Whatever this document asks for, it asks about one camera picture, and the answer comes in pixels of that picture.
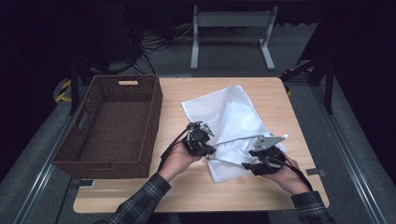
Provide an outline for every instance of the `plaid sleeve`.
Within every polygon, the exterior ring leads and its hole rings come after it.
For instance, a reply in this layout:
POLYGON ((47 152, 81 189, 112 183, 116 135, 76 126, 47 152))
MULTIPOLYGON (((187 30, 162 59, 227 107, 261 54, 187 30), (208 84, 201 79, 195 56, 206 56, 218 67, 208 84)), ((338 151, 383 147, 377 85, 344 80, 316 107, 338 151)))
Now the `plaid sleeve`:
POLYGON ((120 204, 107 223, 147 223, 155 207, 170 188, 165 179, 159 174, 154 174, 134 196, 120 204))
POLYGON ((329 216, 317 191, 292 195, 299 219, 304 224, 337 223, 329 216))

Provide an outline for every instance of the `metal frame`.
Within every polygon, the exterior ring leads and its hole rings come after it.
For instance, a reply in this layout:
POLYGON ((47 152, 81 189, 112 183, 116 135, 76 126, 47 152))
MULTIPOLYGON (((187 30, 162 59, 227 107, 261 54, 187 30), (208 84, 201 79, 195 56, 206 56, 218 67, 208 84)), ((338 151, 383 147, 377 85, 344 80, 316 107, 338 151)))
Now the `metal frame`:
POLYGON ((265 27, 264 39, 259 39, 262 56, 267 64, 268 70, 275 69, 270 51, 268 50, 268 42, 276 18, 277 7, 273 7, 272 11, 256 11, 256 12, 208 12, 198 11, 198 6, 194 6, 193 15, 193 43, 191 53, 191 70, 198 69, 199 55, 199 27, 220 27, 220 26, 239 26, 239 27, 265 27))
POLYGON ((361 196, 361 201, 363 202, 372 223, 388 224, 387 219, 385 218, 384 214, 382 214, 381 208, 375 200, 375 196, 370 190, 364 173, 361 171, 361 168, 355 161, 354 156, 352 155, 351 150, 347 144, 347 141, 341 133, 337 121, 332 114, 329 114, 327 106, 322 103, 321 99, 323 99, 324 96, 320 90, 320 87, 313 86, 311 90, 314 94, 315 99, 317 100, 317 103, 320 105, 321 112, 325 116, 330 128, 332 129, 332 133, 334 134, 335 140, 337 141, 337 144, 339 146, 338 152, 343 159, 344 165, 349 172, 349 175, 353 181, 353 184, 355 185, 357 192, 361 196))
MULTIPOLYGON (((83 99, 87 92, 87 88, 83 87, 81 94, 77 95, 76 98, 79 100, 83 99)), ((74 119, 75 114, 70 113, 69 116, 67 117, 66 121, 64 122, 64 126, 56 139, 56 142, 54 143, 52 149, 49 152, 49 155, 46 159, 46 161, 43 164, 43 167, 41 168, 40 172, 38 173, 35 183, 33 186, 30 188, 29 194, 26 196, 25 201, 23 205, 21 206, 20 211, 18 212, 17 216, 15 217, 13 224, 22 224, 22 223, 27 223, 29 220, 30 215, 32 215, 36 204, 38 203, 38 200, 41 197, 41 194, 43 193, 45 187, 47 186, 48 181, 50 180, 50 177, 52 176, 52 172, 55 169, 55 166, 52 165, 50 162, 53 158, 53 156, 56 153, 56 150, 58 149, 59 145, 62 143, 62 140, 64 139, 68 128, 70 127, 72 120, 74 119)))

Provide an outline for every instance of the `person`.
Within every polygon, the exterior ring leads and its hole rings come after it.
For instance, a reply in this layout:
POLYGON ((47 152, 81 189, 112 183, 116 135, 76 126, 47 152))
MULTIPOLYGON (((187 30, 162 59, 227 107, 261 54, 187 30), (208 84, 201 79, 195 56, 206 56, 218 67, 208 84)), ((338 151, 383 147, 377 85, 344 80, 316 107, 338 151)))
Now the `person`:
MULTIPOLYGON (((286 154, 285 156, 291 165, 298 168, 297 161, 292 160, 286 154)), ((183 173, 193 162, 200 159, 201 157, 191 156, 183 144, 175 144, 163 168, 155 173, 135 195, 120 204, 117 211, 105 223, 148 223, 157 204, 170 190, 169 182, 175 176, 183 173)), ((263 177, 275 181, 283 190, 291 194, 297 215, 302 223, 336 223, 328 214, 318 192, 310 191, 289 167, 283 166, 275 174, 264 175, 263 177)), ((183 222, 177 214, 169 214, 166 223, 183 222)))

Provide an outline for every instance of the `wrist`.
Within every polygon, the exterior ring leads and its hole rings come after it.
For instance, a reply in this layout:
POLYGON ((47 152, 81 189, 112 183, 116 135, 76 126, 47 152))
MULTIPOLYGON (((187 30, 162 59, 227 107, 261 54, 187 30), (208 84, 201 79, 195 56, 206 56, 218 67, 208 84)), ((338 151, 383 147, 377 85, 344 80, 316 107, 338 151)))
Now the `wrist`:
POLYGON ((306 186, 306 184, 303 183, 303 181, 296 181, 295 183, 291 183, 286 187, 282 187, 282 189, 284 189, 285 191, 287 191, 292 195, 306 193, 310 191, 309 188, 306 186))
POLYGON ((172 172, 169 172, 167 169, 161 169, 161 171, 158 172, 160 176, 163 177, 168 183, 171 182, 173 178, 175 178, 175 174, 172 172))

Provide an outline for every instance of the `wooden table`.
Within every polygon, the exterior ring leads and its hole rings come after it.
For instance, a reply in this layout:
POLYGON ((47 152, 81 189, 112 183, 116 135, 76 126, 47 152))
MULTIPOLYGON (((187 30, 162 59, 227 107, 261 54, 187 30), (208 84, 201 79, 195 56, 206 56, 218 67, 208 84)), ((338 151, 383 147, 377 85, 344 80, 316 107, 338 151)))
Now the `wooden table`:
MULTIPOLYGON (((283 141, 288 155, 306 169, 315 168, 299 123, 294 115, 283 83, 276 77, 199 77, 161 78, 163 108, 150 175, 157 171, 160 157, 189 123, 181 102, 213 91, 241 85, 253 102, 264 125, 275 135, 287 134, 283 141)), ((318 175, 306 175, 329 205, 318 175)), ((75 200, 77 213, 112 213, 120 203, 135 194, 147 178, 97 179, 90 189, 80 189, 75 200)), ((290 195, 271 180, 247 175, 215 184, 204 160, 191 165, 171 181, 172 188, 159 203, 156 212, 263 211, 293 209, 290 195)))

